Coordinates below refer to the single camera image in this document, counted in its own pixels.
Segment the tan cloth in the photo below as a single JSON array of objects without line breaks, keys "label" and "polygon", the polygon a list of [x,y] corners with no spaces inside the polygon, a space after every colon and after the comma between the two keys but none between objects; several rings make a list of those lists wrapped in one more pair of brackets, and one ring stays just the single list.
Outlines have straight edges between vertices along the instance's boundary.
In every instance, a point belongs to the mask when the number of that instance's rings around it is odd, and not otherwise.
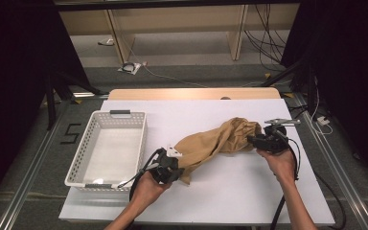
[{"label": "tan cloth", "polygon": [[178,166],[185,169],[180,179],[190,184],[190,173],[218,152],[252,150],[253,146],[247,143],[246,136],[255,136],[258,133],[262,133],[262,127],[258,123],[248,122],[244,118],[233,118],[218,128],[185,137],[174,147],[183,154],[178,159]]}]

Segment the white tabletop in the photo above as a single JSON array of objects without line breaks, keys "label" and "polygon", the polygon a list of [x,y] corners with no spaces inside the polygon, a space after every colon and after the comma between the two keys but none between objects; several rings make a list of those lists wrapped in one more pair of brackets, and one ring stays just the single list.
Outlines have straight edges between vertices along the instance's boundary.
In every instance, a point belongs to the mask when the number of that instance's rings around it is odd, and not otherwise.
[{"label": "white tabletop", "polygon": [[[130,109],[146,112],[148,139],[144,161],[157,149],[172,147],[182,138],[219,127],[234,117],[268,126],[266,120],[291,119],[282,99],[268,100],[188,100],[188,101],[105,101],[102,110]],[[287,137],[301,151],[297,187],[318,225],[332,225],[334,218],[313,174],[295,127],[287,127]],[[188,186],[175,181],[135,221],[166,224],[264,225],[272,222],[282,190],[265,160],[254,150],[235,154],[219,153],[192,173]],[[112,194],[82,192],[71,188],[60,219],[113,220],[124,204]],[[286,206],[278,223],[289,223]]]}]

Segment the gray floor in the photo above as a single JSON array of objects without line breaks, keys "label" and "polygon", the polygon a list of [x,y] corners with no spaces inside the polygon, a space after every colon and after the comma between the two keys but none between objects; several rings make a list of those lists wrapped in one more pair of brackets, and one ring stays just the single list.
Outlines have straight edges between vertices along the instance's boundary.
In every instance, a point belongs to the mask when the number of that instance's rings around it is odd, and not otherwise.
[{"label": "gray floor", "polygon": [[[280,32],[283,39],[287,39],[288,32]],[[98,41],[109,38],[109,35],[72,37],[81,63],[93,84],[102,90],[113,88],[148,88],[148,87],[193,87],[193,83],[210,87],[225,86],[255,86],[255,82],[265,80],[265,74],[275,75],[277,72],[267,70],[261,65],[259,52],[252,48],[246,38],[243,39],[241,58],[233,61],[229,55],[229,47],[224,33],[193,33],[193,34],[139,34],[136,37],[130,61],[149,64],[149,72],[141,68],[137,75],[121,74],[115,48],[113,46],[100,46]],[[262,63],[269,68],[279,68],[268,58]],[[285,79],[276,84],[282,92],[289,91]],[[74,92],[83,90],[72,88]],[[57,109],[63,111],[58,130],[53,142],[47,149],[47,154],[33,181],[25,202],[16,216],[12,229],[103,229],[107,223],[70,223],[59,220],[58,215],[68,192],[63,183],[69,164],[74,157],[77,144],[62,144],[71,141],[64,136],[68,125],[75,124],[72,131],[83,133],[85,125],[92,111],[99,109],[104,99],[83,99],[79,103],[62,102]],[[298,105],[295,98],[285,98],[289,106]],[[297,115],[300,110],[291,112]],[[318,112],[326,112],[326,106],[319,107]],[[313,137],[310,124],[305,121],[297,127],[304,148],[308,154],[312,168],[318,172],[341,200],[347,215],[345,229],[366,229],[360,227],[360,219],[355,214],[355,208],[346,197],[335,175],[330,169],[326,155],[320,150]],[[352,155],[353,147],[338,125],[337,118],[331,117],[333,133],[326,135],[334,153],[343,170],[352,181],[354,189],[364,202],[368,210],[368,168]],[[44,103],[35,126],[30,132],[28,140],[22,151],[13,162],[6,178],[0,186],[0,218],[8,208],[14,193],[22,183],[29,166],[39,150],[40,143],[46,135],[47,108]],[[319,182],[325,198],[334,214],[337,225],[342,221],[340,208],[330,190]],[[214,226],[145,226],[145,229],[235,229],[235,227]],[[278,226],[277,229],[290,229],[289,226]]]}]

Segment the power outlet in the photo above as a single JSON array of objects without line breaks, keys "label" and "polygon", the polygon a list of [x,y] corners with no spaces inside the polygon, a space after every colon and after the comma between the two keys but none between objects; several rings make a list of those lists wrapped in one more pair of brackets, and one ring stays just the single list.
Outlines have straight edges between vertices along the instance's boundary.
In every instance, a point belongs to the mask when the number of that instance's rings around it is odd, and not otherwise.
[{"label": "power outlet", "polygon": [[321,126],[324,126],[324,125],[327,125],[330,123],[330,120],[328,120],[326,117],[322,116],[322,117],[319,117],[317,120],[319,125]]}]

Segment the white plastic basket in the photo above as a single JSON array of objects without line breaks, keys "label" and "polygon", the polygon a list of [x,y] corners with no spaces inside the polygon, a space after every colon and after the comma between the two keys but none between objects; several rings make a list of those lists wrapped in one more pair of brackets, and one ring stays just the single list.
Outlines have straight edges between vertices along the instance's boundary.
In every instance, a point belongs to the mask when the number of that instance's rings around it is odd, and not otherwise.
[{"label": "white plastic basket", "polygon": [[147,136],[146,114],[128,110],[95,111],[80,141],[65,185],[86,191],[117,191],[128,196],[140,169]]}]

